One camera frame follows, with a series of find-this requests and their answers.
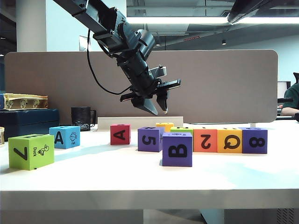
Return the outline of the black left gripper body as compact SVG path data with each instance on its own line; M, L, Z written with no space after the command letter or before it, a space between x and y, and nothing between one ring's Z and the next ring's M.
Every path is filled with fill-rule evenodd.
M165 82L161 77L167 75L166 67L159 65L149 69L146 67L134 67L128 63L120 63L120 67L131 83L131 92L121 95L120 101L127 101L132 98L152 98L157 91L170 90L181 85L181 80Z

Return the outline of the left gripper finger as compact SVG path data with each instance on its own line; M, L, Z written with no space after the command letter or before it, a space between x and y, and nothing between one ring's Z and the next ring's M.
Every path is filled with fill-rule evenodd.
M157 91L156 96L157 96L158 105L163 110L163 112L167 114L168 113L168 107L167 107L168 91L167 90Z
M142 98L142 97L137 97L137 98L132 98L131 103L134 107L149 112L153 115L158 115L158 112L153 105L152 101L148 98Z

